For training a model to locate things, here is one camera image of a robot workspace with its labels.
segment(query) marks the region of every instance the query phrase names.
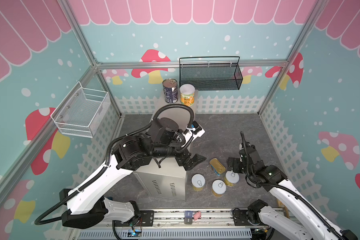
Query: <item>gray metal box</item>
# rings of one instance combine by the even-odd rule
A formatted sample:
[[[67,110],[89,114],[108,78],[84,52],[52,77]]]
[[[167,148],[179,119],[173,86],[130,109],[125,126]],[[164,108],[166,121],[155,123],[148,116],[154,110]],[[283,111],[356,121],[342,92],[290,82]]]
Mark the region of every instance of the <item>gray metal box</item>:
[[[134,175],[149,195],[185,201],[187,171],[179,167],[174,157],[168,157],[158,168],[151,160],[149,165],[141,166]]]

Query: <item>dark blue can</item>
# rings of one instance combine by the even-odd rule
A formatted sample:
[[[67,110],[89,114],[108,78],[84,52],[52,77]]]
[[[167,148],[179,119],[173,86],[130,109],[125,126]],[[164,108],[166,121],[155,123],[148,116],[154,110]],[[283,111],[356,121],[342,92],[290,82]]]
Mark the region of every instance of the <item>dark blue can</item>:
[[[166,103],[177,102],[177,80],[168,78],[163,81],[164,98]]]

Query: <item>can lid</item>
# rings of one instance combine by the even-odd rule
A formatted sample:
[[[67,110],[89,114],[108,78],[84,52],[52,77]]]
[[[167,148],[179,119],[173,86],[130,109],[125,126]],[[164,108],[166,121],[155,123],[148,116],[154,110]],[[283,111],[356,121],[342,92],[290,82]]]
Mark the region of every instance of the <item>can lid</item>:
[[[192,94],[195,92],[195,87],[191,84],[184,84],[180,87],[180,92],[183,94]]]
[[[192,177],[192,185],[195,187],[203,187],[205,185],[205,178],[201,174],[195,174]]]
[[[240,180],[239,174],[235,173],[233,171],[227,171],[225,173],[225,178],[230,182],[230,183],[237,183]]]
[[[227,190],[227,186],[225,185],[225,183],[221,180],[215,180],[212,183],[212,189],[214,192],[216,192],[217,194],[223,194],[225,193],[225,191]]]

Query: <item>red mushroom cap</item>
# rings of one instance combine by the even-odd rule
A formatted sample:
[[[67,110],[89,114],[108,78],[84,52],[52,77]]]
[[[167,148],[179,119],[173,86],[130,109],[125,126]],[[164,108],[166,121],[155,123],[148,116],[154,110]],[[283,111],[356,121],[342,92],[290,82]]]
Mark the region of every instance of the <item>red mushroom cap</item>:
[[[140,61],[141,62],[169,62],[171,60],[164,53],[154,50],[154,49],[149,49],[144,53],[144,55],[141,57]],[[148,73],[156,71],[156,70],[173,72],[175,69],[174,68],[133,69],[131,74],[135,78],[141,78],[141,77],[147,75]]]

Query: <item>electrical wire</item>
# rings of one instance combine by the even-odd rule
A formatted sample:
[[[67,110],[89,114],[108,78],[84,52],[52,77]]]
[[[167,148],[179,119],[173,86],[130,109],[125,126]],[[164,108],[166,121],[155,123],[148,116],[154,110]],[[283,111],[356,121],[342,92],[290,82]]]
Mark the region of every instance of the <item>electrical wire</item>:
[[[165,105],[161,108],[159,108],[157,110],[157,112],[155,113],[155,115],[152,117],[152,120],[149,122],[148,125],[146,125],[145,127],[142,127],[136,131],[133,131],[131,133],[126,134],[125,136],[121,136],[118,137],[116,139],[113,139],[108,147],[107,147],[107,151],[106,151],[106,159],[104,161],[104,165],[103,168],[90,180],[88,180],[86,183],[84,183],[81,187],[78,188],[78,190],[74,191],[73,193],[69,194],[67,197],[65,197],[64,199],[62,199],[60,202],[58,202],[57,204],[53,205],[51,208],[49,208],[48,210],[46,210],[44,213],[42,213],[38,218],[36,218],[36,220],[34,221],[35,225],[42,225],[42,224],[47,224],[47,223],[52,223],[55,221],[59,221],[61,220],[61,217],[55,217],[55,218],[50,218],[50,219],[46,219],[43,220],[43,218],[45,218],[46,216],[48,216],[49,214],[51,214],[54,210],[58,209],[59,207],[61,207],[63,204],[65,204],[66,202],[68,202],[69,200],[71,200],[73,197],[75,197],[77,194],[79,194],[79,192],[82,192],[86,187],[88,187],[89,185],[91,185],[92,183],[94,183],[97,179],[99,179],[99,177],[101,177],[101,175],[104,174],[104,172],[108,169],[109,167],[109,163],[110,163],[110,154],[112,151],[112,147],[114,146],[114,144],[116,144],[116,142],[119,142],[121,139],[123,139],[126,136],[130,136],[130,135],[135,135],[139,132],[142,132],[144,130],[147,130],[151,124],[152,121],[155,120],[156,118],[158,118],[158,116],[160,115],[160,113],[162,113],[163,111],[167,110],[167,109],[171,109],[171,108],[183,108],[185,110],[187,110],[190,114],[189,117],[189,122],[187,125],[187,128],[192,128],[192,123],[193,123],[193,119],[195,118],[195,114],[192,110],[192,108],[183,105],[183,104],[169,104],[169,105]]]

